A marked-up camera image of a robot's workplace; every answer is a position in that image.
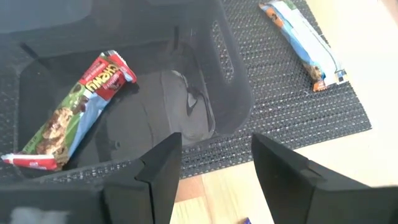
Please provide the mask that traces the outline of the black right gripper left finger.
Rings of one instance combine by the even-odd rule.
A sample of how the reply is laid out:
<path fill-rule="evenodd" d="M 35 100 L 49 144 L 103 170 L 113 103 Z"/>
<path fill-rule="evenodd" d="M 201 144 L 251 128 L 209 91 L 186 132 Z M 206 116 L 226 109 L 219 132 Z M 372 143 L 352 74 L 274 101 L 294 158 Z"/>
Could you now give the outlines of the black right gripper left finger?
<path fill-rule="evenodd" d="M 173 133 L 104 182 L 110 223 L 169 224 L 180 178 L 182 135 Z"/>

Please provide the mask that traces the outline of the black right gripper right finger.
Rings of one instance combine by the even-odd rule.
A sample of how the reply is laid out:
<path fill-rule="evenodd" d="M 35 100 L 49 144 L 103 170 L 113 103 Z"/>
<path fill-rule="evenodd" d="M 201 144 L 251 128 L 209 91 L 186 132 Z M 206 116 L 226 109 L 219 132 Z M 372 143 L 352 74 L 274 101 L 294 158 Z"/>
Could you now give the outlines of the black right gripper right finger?
<path fill-rule="evenodd" d="M 251 152 L 274 223 L 397 224 L 397 187 L 370 187 L 258 133 Z"/>

